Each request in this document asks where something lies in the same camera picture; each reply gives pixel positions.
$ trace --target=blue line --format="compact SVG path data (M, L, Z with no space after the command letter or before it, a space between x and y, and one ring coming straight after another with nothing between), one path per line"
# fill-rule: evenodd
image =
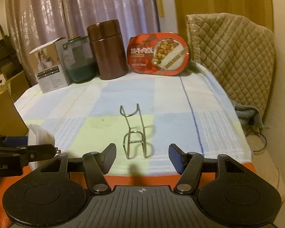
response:
M192 106L191 106L191 103L190 103L188 94L187 94L187 92L186 92L185 86L184 86L184 84L183 84L183 80L181 79L181 77L179 77L179 78L180 78L181 85L183 86L183 90L184 90L184 92L185 92L186 98L187 98L187 100L188 100L188 104L189 104L190 109L191 109L191 113L192 113L193 120L194 120L195 127L196 127L196 132L197 132L197 134L198 134L198 142L199 142L199 144L200 144L200 146L201 146L201 153L202 153L203 156L205 156L205 155L204 155L204 149L203 149L203 146L202 146L202 144L201 144L201 137L200 137L200 134L199 134L199 131L198 131L198 125L197 125L197 123L196 123L196 119L195 119L195 116L194 116L194 112L193 112L193 109L192 109Z

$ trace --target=pink curtain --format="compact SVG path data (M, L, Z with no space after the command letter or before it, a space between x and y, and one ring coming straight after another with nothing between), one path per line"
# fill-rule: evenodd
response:
M28 53L58 37L87 35L87 27L118 19L124 45L140 33L158 32L155 0L6 0L10 38L31 84Z

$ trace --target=red surface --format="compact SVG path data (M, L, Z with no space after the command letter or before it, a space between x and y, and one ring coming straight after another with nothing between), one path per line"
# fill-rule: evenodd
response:
M244 164L248 169L256 173L254 166L251 163ZM23 168L24 174L19 177L3 177L0 178L0 228L7 228L11 223L5 214L2 206L2 196L9 186L31 172L31 169L26 166ZM214 173L203 173L200 181L200 187L214 179ZM170 185L175 186L180 175L169 176L153 176L153 177L121 177L121 176L105 176L111 188L115 185L131 185L131 186L155 186L155 185ZM71 179L81 184L86 188L83 173L71 173Z

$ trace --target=food package label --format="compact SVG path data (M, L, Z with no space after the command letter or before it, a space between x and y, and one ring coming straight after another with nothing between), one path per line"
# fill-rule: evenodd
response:
M131 68L139 74L172 76L186 67L189 49L176 33L145 33L130 39L127 57Z

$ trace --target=wire stand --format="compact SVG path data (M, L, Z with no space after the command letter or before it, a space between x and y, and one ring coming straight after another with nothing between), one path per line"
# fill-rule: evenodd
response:
M137 112L139 112L139 116L140 116L140 121L142 123L142 131L143 132L140 132L140 131L137 131L137 130L131 130L131 127L130 127L130 124L129 124L129 121L128 121L128 118L127 117L130 117L130 116L134 116ZM147 157L147 148L146 148L146 133L145 133L145 126L143 124L143 117L142 117L142 113L140 111L140 108L139 108L139 104L136 104L136 111L134 111L133 113L127 115L125 113L125 110L123 108L123 106L121 105L120 106L120 110L119 110L119 113L125 117L125 120L127 121L127 124L128 124L128 127L129 127L129 132L125 134L124 136L124 139L123 139L123 147L124 147L124 150L125 150L125 155L127 157L127 159L130 159L130 144L131 143L137 143L137 142L140 142L142 144L142 150L143 150L143 156L144 158ZM131 140L131 134L132 133L139 133L141 135L141 140ZM126 137L128 136L128 143L127 143L127 149L125 148L125 139Z

